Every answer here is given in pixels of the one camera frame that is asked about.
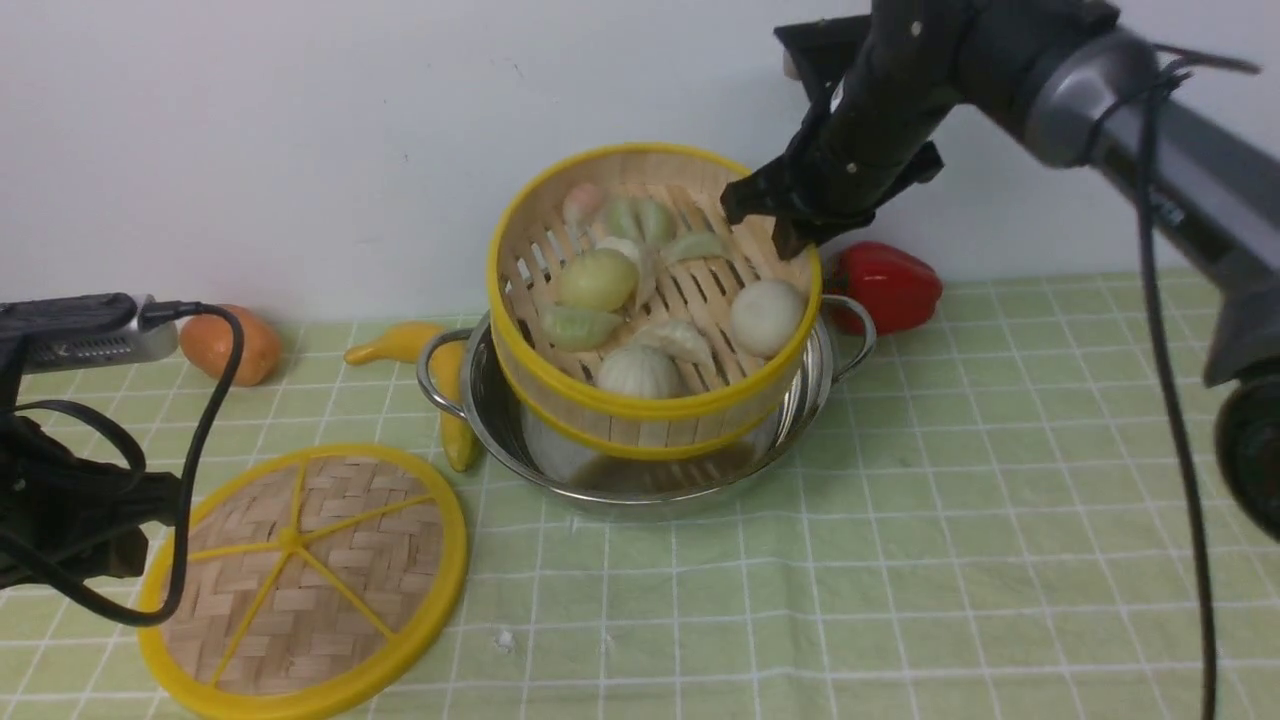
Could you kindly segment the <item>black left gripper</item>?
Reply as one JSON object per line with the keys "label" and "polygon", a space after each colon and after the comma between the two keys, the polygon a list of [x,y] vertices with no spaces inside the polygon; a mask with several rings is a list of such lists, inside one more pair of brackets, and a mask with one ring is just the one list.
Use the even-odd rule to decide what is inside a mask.
{"label": "black left gripper", "polygon": [[[138,577],[148,550],[141,527],[182,520],[182,480],[148,471],[133,436],[93,407],[65,400],[18,404],[26,356],[23,340],[3,341],[3,588],[44,584],[42,562],[76,582]],[[123,462],[77,456],[45,432],[32,410],[86,424]]]}

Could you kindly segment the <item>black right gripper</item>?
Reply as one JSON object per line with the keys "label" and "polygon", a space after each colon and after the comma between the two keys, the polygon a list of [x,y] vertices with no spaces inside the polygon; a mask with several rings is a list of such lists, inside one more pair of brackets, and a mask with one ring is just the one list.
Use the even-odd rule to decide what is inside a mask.
{"label": "black right gripper", "polygon": [[865,15],[781,26],[774,36],[810,106],[785,151],[721,197],[726,220],[774,220],[788,260],[868,227],[942,161],[931,137],[959,104],[954,61],[973,1],[876,1]]}

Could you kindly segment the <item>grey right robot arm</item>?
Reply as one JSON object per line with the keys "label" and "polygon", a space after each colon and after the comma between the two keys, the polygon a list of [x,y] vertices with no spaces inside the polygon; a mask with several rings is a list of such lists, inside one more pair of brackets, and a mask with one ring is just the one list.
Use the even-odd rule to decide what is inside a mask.
{"label": "grey right robot arm", "polygon": [[812,101],[774,160],[723,190],[731,224],[776,222],[796,258],[869,225],[942,161],[931,138],[972,105],[1051,168],[1091,167],[1220,292],[1203,382],[1235,389],[1215,451],[1243,512],[1277,536],[1277,160],[1172,100],[1187,67],[1234,58],[1153,44],[1106,1],[874,1],[780,27]]}

